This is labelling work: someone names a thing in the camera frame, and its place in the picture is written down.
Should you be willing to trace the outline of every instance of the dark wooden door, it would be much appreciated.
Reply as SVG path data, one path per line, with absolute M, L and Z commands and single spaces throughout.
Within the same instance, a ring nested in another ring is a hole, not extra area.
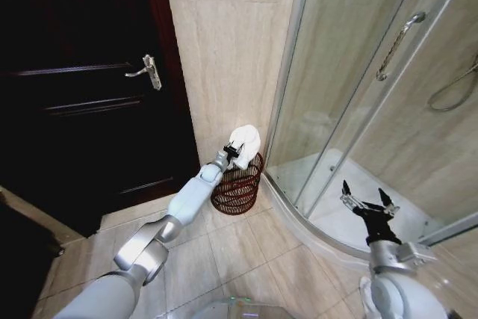
M 168 0 L 0 2 L 0 184 L 89 235 L 196 174 Z

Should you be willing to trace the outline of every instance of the shower hose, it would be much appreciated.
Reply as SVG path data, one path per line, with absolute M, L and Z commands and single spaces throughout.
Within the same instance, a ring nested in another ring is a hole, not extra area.
M 463 78 L 466 78 L 468 75 L 470 75 L 472 72 L 475 72 L 475 76 L 473 77 L 473 79 L 471 80 L 471 83 L 470 83 L 470 86 L 468 87 L 468 89 L 466 90 L 465 94 L 463 95 L 463 97 L 456 103 L 454 103 L 453 105 L 451 106 L 446 106 L 444 108 L 439 108 L 439 107 L 436 107 L 434 106 L 437 98 L 446 90 L 448 90 L 450 87 L 452 87 L 454 84 L 456 84 L 457 82 L 461 81 Z M 438 90 L 437 92 L 433 93 L 430 98 L 428 99 L 428 101 L 426 102 L 428 104 L 428 106 L 430 107 L 430 109 L 432 111 L 437 111 L 437 112 L 447 112 L 447 111 L 451 111 L 457 107 L 459 107 L 460 105 L 462 105 L 466 100 L 468 100 L 468 98 L 471 96 L 471 94 L 473 93 L 473 90 L 474 88 L 476 87 L 477 85 L 477 82 L 478 82 L 478 55 L 475 57 L 475 60 L 474 60 L 474 63 L 473 65 L 471 65 L 470 69 L 468 69 L 465 73 L 463 73 L 461 76 L 459 76 L 457 79 L 453 80 L 452 82 L 450 82 L 448 85 L 445 85 L 443 86 L 440 90 Z

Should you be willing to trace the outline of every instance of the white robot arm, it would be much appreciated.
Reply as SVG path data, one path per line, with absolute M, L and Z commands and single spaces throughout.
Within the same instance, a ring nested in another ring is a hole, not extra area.
M 400 207 L 379 188 L 383 206 L 362 202 L 350 192 L 344 181 L 341 201 L 354 214 L 362 217 L 368 231 L 370 247 L 371 298 L 363 298 L 370 310 L 379 312 L 373 318 L 446 319 L 447 313 L 436 297 L 415 280 L 418 267 L 435 261 L 431 249 L 421 244 L 404 243 L 391 231 L 388 221 Z
M 107 273 L 89 285 L 57 319 L 129 318 L 136 307 L 140 289 L 150 283 L 164 266 L 168 250 L 163 243 L 172 241 L 194 221 L 200 208 L 219 184 L 231 158 L 238 151 L 226 146 L 215 160 L 201 168 L 196 177 L 171 200 L 167 214 L 160 220 L 142 226 L 114 257 L 120 268 Z

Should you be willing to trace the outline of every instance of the glass shower door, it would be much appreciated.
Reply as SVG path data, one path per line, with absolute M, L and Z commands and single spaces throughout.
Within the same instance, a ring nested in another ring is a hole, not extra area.
M 435 243 L 477 216 L 477 6 L 418 0 L 414 11 L 428 19 L 400 45 L 407 49 L 396 53 L 389 78 L 377 81 L 373 71 L 387 55 L 372 62 L 299 198 L 314 197 L 305 216 L 329 238 L 369 250 L 363 220 L 339 200 L 343 180 L 364 201 L 380 204 L 378 188 L 393 199 L 400 210 L 390 224 L 403 241 Z M 339 160 L 330 152 L 340 152 Z
M 316 200 L 302 192 L 317 167 L 403 0 L 305 0 L 267 173 L 301 214 Z M 338 162 L 339 152 L 326 156 Z
M 476 100 L 427 107 L 474 64 L 474 1 L 305 0 L 266 171 L 322 239 L 368 252 L 361 218 L 340 201 L 344 179 L 365 201 L 379 203 L 383 188 L 402 207 L 392 228 L 404 241 L 434 243 L 475 215 Z M 438 100 L 473 93 L 467 79 Z

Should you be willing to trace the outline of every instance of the door handle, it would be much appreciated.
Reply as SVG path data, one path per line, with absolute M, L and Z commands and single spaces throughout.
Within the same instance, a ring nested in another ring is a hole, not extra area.
M 134 78 L 136 76 L 139 76 L 147 72 L 149 74 L 149 77 L 151 78 L 152 86 L 156 90 L 161 90 L 161 87 L 163 85 L 161 84 L 161 80 L 159 79 L 158 70 L 156 69 L 155 59 L 152 56 L 146 54 L 144 55 L 143 62 L 144 62 L 144 68 L 142 68 L 140 71 L 137 71 L 137 72 L 127 72 L 125 76 L 127 78 Z
M 415 23 L 419 23 L 425 20 L 426 14 L 423 11 L 419 11 L 412 15 L 412 17 L 405 23 L 405 25 L 400 29 L 400 33 L 398 33 L 397 39 L 395 39 L 394 44 L 391 46 L 390 50 L 388 51 L 387 56 L 383 59 L 382 65 L 380 66 L 379 71 L 376 72 L 375 79 L 378 81 L 384 81 L 388 74 L 385 72 L 387 69 L 388 63 L 393 58 L 395 52 L 397 51 L 400 43 L 402 42 L 403 38 L 405 37 L 406 33 L 410 30 L 412 25 Z

